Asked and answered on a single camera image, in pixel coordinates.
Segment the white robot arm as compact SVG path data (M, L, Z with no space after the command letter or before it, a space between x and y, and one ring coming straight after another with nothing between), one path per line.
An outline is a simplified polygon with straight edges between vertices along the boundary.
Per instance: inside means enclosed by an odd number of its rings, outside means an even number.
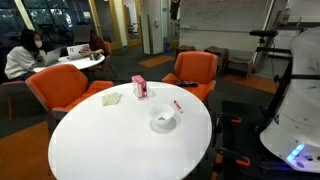
M297 171L320 172L320 27L291 44L289 87L275 117L260 133L272 154Z

